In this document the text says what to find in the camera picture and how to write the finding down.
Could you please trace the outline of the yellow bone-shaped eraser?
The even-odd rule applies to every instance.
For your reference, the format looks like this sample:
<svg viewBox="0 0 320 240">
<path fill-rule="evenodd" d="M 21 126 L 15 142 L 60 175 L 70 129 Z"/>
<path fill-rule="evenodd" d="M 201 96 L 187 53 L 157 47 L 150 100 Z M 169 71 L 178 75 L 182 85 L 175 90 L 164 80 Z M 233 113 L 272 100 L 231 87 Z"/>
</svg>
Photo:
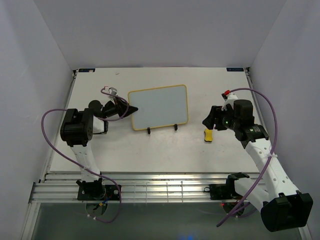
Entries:
<svg viewBox="0 0 320 240">
<path fill-rule="evenodd" d="M 213 130 L 212 129 L 205 129 L 204 130 L 204 141 L 206 143 L 211 143 L 213 141 Z"/>
</svg>

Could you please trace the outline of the yellow framed small whiteboard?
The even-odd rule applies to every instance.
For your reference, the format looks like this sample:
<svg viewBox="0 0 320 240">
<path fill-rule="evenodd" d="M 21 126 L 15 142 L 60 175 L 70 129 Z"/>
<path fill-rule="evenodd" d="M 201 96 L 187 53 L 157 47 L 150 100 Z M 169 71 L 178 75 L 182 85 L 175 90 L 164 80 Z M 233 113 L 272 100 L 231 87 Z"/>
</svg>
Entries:
<svg viewBox="0 0 320 240">
<path fill-rule="evenodd" d="M 134 131 L 175 127 L 189 121 L 188 91 L 184 84 L 133 90 L 127 94 Z"/>
</svg>

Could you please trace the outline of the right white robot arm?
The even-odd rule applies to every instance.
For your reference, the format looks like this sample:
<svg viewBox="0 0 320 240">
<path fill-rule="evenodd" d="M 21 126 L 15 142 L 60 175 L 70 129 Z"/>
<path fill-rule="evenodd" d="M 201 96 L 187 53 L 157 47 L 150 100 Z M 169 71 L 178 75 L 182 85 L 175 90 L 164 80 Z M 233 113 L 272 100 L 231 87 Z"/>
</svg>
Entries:
<svg viewBox="0 0 320 240">
<path fill-rule="evenodd" d="M 202 123 L 209 130 L 232 130 L 259 170 L 256 180 L 242 172 L 230 174 L 221 186 L 222 196 L 250 202 L 270 232 L 307 224 L 313 199 L 298 189 L 273 154 L 267 132 L 255 123 L 251 101 L 236 99 L 225 106 L 213 105 Z"/>
</svg>

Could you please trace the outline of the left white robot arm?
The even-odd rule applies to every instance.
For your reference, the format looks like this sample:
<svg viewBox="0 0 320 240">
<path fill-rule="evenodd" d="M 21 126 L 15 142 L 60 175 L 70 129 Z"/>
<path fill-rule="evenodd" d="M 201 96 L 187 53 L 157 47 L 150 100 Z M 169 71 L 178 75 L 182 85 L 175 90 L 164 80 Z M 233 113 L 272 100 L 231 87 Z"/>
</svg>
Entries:
<svg viewBox="0 0 320 240">
<path fill-rule="evenodd" d="M 115 115 L 125 118 L 138 110 L 125 100 L 114 98 L 105 105 L 98 100 L 92 100 L 82 111 L 76 108 L 66 111 L 60 127 L 60 137 L 70 147 L 76 163 L 80 165 L 81 179 L 76 181 L 79 185 L 78 200 L 102 200 L 107 194 L 90 144 L 94 135 L 108 132 L 109 123 L 104 119 Z"/>
</svg>

